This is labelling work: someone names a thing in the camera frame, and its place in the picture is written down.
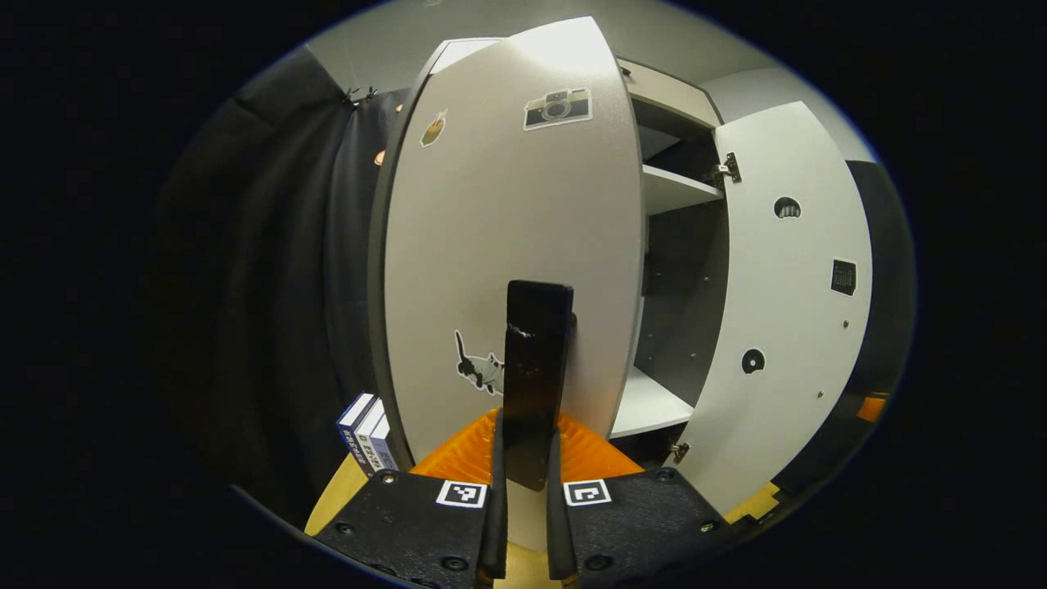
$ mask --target orange gripper part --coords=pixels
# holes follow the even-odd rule
[[[452,481],[491,483],[491,440],[498,410],[493,409],[451,436],[411,473]],[[560,413],[560,479],[562,482],[605,479],[643,472],[607,440]]]

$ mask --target black curtain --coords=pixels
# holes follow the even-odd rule
[[[162,393],[216,476],[298,527],[346,457],[335,421],[373,382],[362,281],[349,294],[361,319],[332,352],[325,232],[343,231],[346,275],[362,280],[374,158],[403,93],[354,108],[300,47],[222,105],[159,198]],[[334,354],[358,357],[353,369],[339,375]]]

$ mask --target wall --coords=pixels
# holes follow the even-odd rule
[[[718,24],[652,0],[394,0],[348,19],[308,46],[343,88],[406,88],[446,39],[509,37],[592,16],[616,54],[696,83],[771,67],[770,55]]]
[[[781,67],[731,73],[698,84],[712,96],[725,122],[771,107],[802,100],[825,126],[846,159],[876,161],[872,150],[843,112],[818,89]]]

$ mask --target screw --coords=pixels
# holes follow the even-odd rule
[[[463,561],[458,557],[447,557],[441,563],[445,569],[460,571],[469,568],[469,563]]]
[[[589,570],[603,570],[609,566],[610,566],[610,558],[604,557],[603,554],[589,557],[589,559],[585,561],[585,568]]]

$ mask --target white cabinet door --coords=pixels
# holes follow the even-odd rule
[[[409,116],[383,298],[415,460],[502,405],[493,363],[506,360],[514,278],[574,287],[561,410],[608,435],[633,342],[645,217],[629,96],[596,23],[557,22],[462,56],[428,78]],[[458,370],[455,332],[481,388]]]
[[[714,135],[721,160],[734,153],[741,181],[725,178],[723,319],[677,469],[723,514],[788,465],[837,403],[865,335],[873,276],[854,180],[805,105],[767,109]],[[782,197],[799,204],[799,217],[779,218]],[[850,294],[830,288],[836,259],[854,264]]]

